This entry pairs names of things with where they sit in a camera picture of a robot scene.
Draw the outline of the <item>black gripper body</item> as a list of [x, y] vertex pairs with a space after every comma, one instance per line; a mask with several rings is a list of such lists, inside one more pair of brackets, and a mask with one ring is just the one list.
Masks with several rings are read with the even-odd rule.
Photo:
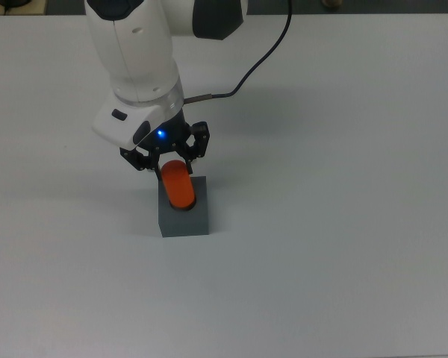
[[171, 119], [161, 122], [158, 126], [152, 126], [150, 121], [144, 121], [133, 135], [133, 143], [135, 149], [170, 152], [173, 144], [186, 142], [190, 135], [190, 125], [186, 122], [184, 111], [180, 110]]

